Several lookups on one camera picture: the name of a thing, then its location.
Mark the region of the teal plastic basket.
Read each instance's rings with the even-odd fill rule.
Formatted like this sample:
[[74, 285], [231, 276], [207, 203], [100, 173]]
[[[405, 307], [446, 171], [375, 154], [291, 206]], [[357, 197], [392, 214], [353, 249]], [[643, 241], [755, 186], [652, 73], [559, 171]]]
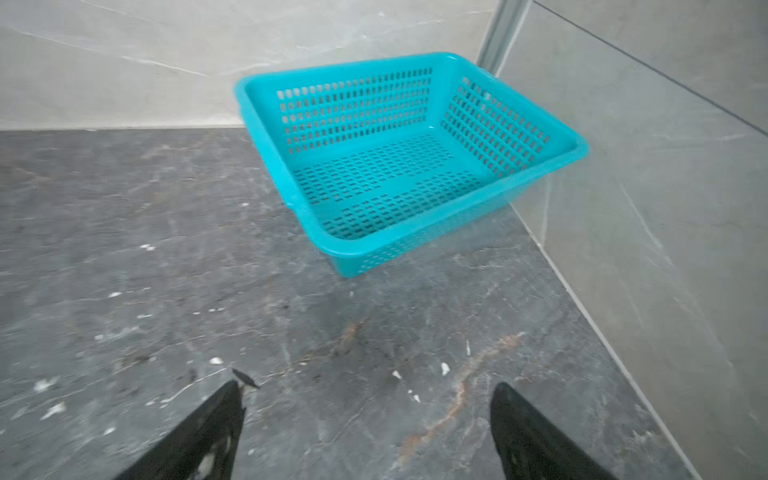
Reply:
[[346, 278], [507, 205], [589, 151], [451, 53], [253, 75], [234, 93], [285, 206]]

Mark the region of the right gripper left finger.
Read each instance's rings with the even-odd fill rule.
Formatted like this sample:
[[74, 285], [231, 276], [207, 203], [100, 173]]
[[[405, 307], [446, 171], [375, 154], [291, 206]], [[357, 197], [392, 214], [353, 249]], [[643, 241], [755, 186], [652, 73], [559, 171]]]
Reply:
[[260, 386], [233, 369], [226, 382], [170, 433], [144, 453], [119, 479], [222, 479], [232, 476], [246, 408], [246, 388]]

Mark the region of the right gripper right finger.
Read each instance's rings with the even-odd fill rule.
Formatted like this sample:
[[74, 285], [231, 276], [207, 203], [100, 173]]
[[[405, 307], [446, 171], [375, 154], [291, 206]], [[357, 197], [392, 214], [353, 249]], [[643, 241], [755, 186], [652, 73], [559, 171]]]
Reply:
[[615, 479], [505, 382], [494, 388], [490, 427], [507, 479]]

